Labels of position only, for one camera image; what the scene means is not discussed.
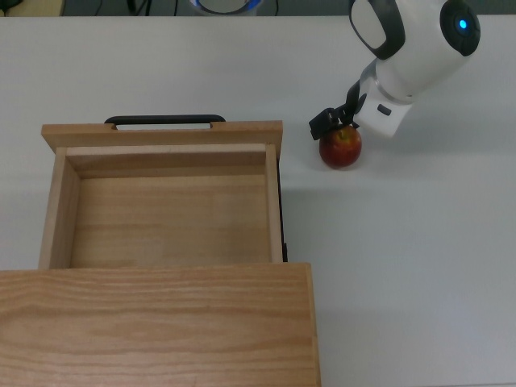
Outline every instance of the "black handle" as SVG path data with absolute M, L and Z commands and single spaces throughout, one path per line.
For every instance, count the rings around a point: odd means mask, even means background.
M 186 115 L 117 115 L 104 123 L 116 125 L 172 125 L 182 123 L 225 123 L 226 120 L 216 114 Z

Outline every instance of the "apple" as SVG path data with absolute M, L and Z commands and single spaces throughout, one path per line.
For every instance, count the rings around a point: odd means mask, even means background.
M 326 133 L 319 140 L 322 160 L 334 169 L 354 164 L 361 152 L 362 137 L 351 125 Z

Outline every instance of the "white table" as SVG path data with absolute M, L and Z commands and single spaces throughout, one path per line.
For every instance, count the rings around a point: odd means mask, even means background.
M 283 119 L 285 237 L 313 265 L 323 385 L 516 382 L 516 18 L 481 23 L 472 61 L 336 172 L 308 121 L 372 59 L 345 18 L 2 20 L 0 269 L 36 267 L 43 123 Z

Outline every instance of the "wooden drawer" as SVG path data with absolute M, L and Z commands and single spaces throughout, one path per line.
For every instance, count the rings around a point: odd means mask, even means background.
M 0 272 L 0 385 L 319 387 L 310 266 L 283 260 L 281 131 L 44 126 L 40 270 Z
M 56 161 L 40 268 L 282 262 L 281 134 L 44 126 Z

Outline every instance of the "black cable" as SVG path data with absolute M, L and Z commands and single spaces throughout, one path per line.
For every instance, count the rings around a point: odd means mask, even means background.
M 147 0 L 147 8 L 145 8 L 145 16 L 149 16 L 151 14 L 151 6 L 152 6 L 152 0 Z
M 0 10 L 3 12 L 4 17 L 9 16 L 9 10 L 22 1 L 23 0 L 0 0 Z
M 142 11 L 142 9 L 145 7 L 145 4 L 147 4 L 147 0 L 144 0 L 144 2 L 142 2 L 142 5 L 139 6 L 138 10 L 136 11 L 135 15 L 136 16 L 139 16 L 139 13 Z
M 103 3 L 104 3 L 104 0 L 100 0 L 100 3 L 98 4 L 97 10 L 95 11 L 94 16 L 98 16 L 98 13 L 100 12 L 100 9 L 102 8 Z
M 127 0 L 127 8 L 129 9 L 129 13 L 134 16 L 136 13 L 136 1 Z

